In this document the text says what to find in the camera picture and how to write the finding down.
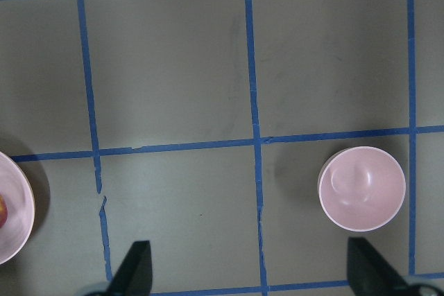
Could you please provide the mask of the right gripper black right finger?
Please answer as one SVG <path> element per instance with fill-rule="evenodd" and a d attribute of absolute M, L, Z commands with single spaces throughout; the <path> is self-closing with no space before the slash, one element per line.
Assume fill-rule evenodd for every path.
<path fill-rule="evenodd" d="M 354 295 L 408 295 L 409 285 L 363 237 L 350 237 L 347 281 Z"/>

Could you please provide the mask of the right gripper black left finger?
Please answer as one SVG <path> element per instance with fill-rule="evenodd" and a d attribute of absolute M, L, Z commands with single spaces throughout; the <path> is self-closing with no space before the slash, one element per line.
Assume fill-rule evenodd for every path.
<path fill-rule="evenodd" d="M 105 295 L 150 295 L 152 285 L 150 241 L 135 241 L 105 290 Z"/>

